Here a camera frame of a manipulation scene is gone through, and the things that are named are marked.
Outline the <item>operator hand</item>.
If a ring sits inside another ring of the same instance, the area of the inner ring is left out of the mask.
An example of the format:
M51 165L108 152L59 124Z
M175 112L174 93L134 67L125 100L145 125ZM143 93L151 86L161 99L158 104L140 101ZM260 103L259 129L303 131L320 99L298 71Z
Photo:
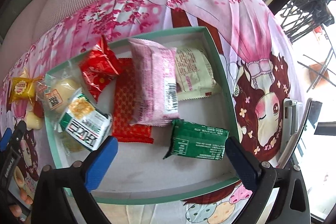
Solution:
M9 205L9 210L12 215L18 220L27 220L28 217L23 218L22 205L25 204L27 206L31 206L33 204L33 199L27 194L27 192L23 189L19 189L19 203L13 203Z

